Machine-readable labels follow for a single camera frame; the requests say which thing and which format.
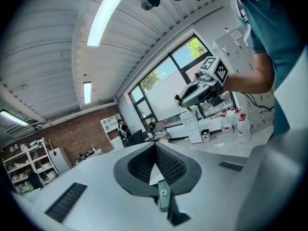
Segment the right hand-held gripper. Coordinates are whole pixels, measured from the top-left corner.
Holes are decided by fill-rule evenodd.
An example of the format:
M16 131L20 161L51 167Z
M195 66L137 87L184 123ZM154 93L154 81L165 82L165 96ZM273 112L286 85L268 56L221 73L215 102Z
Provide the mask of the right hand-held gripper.
M228 76L228 69L219 57L208 56L194 73L197 83L187 85L180 96L183 99L182 107L191 107L207 101L211 105L223 102L220 97L224 92L224 84Z

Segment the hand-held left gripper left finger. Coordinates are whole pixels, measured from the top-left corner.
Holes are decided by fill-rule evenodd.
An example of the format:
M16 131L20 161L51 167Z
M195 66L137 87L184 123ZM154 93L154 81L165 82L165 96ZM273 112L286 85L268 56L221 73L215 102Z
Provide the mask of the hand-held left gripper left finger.
M131 146L92 157L57 178L32 201L13 194L25 215L45 231L169 231L173 228L154 199L129 194L116 182L118 159L141 148ZM62 223L45 211L73 184L86 186Z

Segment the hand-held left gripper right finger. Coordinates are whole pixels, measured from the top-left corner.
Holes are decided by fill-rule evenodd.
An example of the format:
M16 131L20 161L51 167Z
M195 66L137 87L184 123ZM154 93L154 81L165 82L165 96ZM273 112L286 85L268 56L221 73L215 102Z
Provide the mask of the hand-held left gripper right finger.
M158 150L172 161L186 164L186 174L177 183L184 194L175 193L172 184L171 218L179 221L156 223L156 231L235 231L244 194L240 179L244 175L246 157L214 154L187 149L170 143L156 143Z

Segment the yellow black pen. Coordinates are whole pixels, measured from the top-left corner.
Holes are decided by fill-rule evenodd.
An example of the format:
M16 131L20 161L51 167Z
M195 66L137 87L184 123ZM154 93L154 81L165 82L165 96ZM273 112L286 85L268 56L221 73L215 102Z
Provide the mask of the yellow black pen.
M182 106L182 102L183 102L183 99L179 96L179 95L175 95L175 98L174 98L177 102L178 102L178 105L181 106L182 108L184 108L184 106ZM190 108L190 107L186 107L186 109L189 111L189 112L193 112L193 109Z

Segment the person's right forearm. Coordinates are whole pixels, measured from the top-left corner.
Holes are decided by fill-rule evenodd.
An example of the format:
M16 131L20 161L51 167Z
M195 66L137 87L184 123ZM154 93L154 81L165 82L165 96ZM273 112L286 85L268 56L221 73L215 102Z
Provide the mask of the person's right forearm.
M228 74L225 91L262 94L270 91L274 82L273 66L256 66L250 73Z

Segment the white desk with drawers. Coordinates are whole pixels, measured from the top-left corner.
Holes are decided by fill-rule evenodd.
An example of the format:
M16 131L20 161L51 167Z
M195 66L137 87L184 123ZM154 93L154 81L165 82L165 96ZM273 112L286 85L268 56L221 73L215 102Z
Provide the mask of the white desk with drawers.
M75 162L75 165L77 165L80 162L83 162L84 160L87 160L87 159L89 159L89 158L91 158L93 156L97 156L97 155L101 155L101 154L103 154L101 149L98 149L98 150L92 149L90 152L86 152L84 154L80 154L78 156L77 161Z

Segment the black framed window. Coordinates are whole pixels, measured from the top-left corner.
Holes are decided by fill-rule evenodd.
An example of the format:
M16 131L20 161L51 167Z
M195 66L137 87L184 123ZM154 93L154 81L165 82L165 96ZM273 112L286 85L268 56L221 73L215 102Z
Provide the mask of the black framed window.
M179 106L174 97L193 82L195 71L208 56L212 56L212 52L193 35L137 83L129 97L145 129L157 122L166 127L181 124L180 115L186 109Z

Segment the grey refrigerator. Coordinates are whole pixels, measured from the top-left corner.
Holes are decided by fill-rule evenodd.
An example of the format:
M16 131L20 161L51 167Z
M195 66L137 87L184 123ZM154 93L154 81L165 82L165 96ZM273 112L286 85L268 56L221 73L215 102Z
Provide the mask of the grey refrigerator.
M57 147L49 151L49 155L60 176L72 168L64 149Z

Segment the clear spray bottle red trigger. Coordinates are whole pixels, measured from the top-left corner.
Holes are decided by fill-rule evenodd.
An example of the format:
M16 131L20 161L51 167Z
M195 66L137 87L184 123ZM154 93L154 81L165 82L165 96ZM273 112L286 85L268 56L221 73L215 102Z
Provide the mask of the clear spray bottle red trigger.
M220 117L221 117L221 120L220 120L221 131L223 134L230 137L234 132L233 115L228 114L227 111L223 111Z
M250 120L246 114L240 114L237 121L238 141L240 143L248 143L251 139Z

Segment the black chair grey seat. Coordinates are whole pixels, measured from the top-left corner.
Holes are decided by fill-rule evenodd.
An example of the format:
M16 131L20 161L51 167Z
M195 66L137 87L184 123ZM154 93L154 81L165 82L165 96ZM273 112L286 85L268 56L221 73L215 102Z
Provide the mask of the black chair grey seat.
M153 141L162 141L162 142L169 142L170 136L167 131L166 126L162 122L153 123L150 122L149 128L152 134Z

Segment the grey metal locker cabinet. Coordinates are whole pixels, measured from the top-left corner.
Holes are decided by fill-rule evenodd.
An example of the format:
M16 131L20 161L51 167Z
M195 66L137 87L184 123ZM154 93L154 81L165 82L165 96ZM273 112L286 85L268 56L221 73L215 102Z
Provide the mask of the grey metal locker cabinet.
M255 68L252 51L244 42L242 27L214 40L213 50L230 73L251 73Z

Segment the white hutch cabinet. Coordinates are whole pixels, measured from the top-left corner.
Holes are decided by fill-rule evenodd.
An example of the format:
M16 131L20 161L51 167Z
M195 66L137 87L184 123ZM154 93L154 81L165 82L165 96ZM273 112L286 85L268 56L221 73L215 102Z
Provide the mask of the white hutch cabinet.
M103 128L112 148L114 150L124 149L123 142L118 134L118 119L120 119L120 114L110 116L108 118L102 119L100 121L101 127Z

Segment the white shelving unit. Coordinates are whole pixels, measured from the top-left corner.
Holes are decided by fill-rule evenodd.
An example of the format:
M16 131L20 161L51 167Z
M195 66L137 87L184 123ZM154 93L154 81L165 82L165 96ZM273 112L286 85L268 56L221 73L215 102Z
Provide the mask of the white shelving unit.
M19 151L1 160L18 194L34 190L31 183L34 177L44 187L60 176L50 156L52 151L51 141L41 138L28 145L23 144Z

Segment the long ceiling light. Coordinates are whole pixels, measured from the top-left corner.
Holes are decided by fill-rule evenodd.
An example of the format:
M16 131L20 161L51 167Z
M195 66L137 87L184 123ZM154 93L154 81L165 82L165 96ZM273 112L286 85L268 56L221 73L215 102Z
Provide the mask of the long ceiling light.
M21 125L21 126L23 126L23 127L27 127L27 126L28 126L28 123L27 123L27 122L25 122L25 121L23 121L23 120L21 120L21 119L15 117L15 116L11 115L11 114L8 113L7 111L4 111L4 110L0 111L0 116L2 116L2 117L4 117L4 118L6 118L6 119L8 119L8 120L10 120L10 121L12 121L12 122L18 124L18 125Z
M91 90L92 90L91 82L83 83L84 104L89 104L91 102Z
M90 28L87 46L98 47L100 45L107 24L121 1L102 0Z

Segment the person's torso teal shirt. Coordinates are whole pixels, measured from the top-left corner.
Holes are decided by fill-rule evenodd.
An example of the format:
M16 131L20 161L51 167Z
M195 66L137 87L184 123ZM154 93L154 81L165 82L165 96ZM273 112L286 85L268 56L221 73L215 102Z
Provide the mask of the person's torso teal shirt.
M272 61L277 89L296 64L303 48L291 16L279 0L236 0L237 13L253 54Z

